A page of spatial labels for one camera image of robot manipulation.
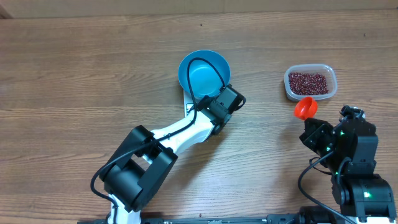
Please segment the red scoop blue handle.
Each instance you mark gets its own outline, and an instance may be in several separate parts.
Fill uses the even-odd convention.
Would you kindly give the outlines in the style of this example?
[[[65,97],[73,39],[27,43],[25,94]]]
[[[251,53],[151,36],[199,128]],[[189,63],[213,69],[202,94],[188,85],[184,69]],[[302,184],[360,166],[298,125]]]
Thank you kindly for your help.
[[[301,120],[314,118],[318,110],[318,103],[310,96],[301,99],[294,108],[294,116]]]

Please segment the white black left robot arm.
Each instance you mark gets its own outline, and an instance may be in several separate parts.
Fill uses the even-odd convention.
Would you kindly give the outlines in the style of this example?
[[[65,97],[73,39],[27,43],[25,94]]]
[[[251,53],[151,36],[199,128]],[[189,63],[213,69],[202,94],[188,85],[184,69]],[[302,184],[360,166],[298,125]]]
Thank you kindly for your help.
[[[178,155],[217,135],[246,102],[231,85],[216,96],[194,101],[186,117],[149,131],[135,127],[109,161],[93,176],[104,183],[102,198],[111,202],[107,223],[140,223],[140,211],[160,189]]]

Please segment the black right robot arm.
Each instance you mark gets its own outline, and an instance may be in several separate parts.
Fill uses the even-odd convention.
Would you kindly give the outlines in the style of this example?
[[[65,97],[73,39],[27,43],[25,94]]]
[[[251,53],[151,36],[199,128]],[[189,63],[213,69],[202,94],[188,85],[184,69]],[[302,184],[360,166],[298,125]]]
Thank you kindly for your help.
[[[335,210],[310,196],[314,204],[302,207],[299,223],[397,223],[394,194],[389,183],[375,173],[379,143],[376,126],[363,110],[345,105],[336,126],[307,118],[301,142],[318,155],[303,171],[320,164],[329,170]]]

